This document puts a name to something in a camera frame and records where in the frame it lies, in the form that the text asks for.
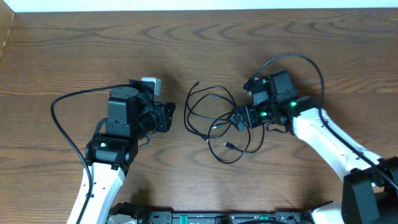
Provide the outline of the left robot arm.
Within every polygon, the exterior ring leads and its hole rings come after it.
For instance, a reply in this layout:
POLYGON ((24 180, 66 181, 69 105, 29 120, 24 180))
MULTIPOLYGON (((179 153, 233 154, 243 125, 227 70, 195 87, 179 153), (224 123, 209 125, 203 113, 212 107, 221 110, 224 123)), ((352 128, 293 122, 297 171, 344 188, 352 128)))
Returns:
POLYGON ((105 223, 113 200, 138 153, 138 142, 156 132, 166 133, 175 103, 154 101, 153 88, 111 89, 108 117, 101 120, 86 145, 83 179, 69 223, 105 223))

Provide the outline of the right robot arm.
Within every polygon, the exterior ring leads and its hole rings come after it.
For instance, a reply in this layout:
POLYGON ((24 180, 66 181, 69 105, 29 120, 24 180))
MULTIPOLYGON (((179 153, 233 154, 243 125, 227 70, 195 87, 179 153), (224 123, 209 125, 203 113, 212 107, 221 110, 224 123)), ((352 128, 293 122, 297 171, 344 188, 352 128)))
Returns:
POLYGON ((311 146, 343 183, 340 203, 305 212, 302 223, 397 223, 397 158, 384 159, 337 126, 310 96, 299 97, 288 71, 250 78, 243 84, 252 104, 228 115, 236 129, 283 126, 311 146))

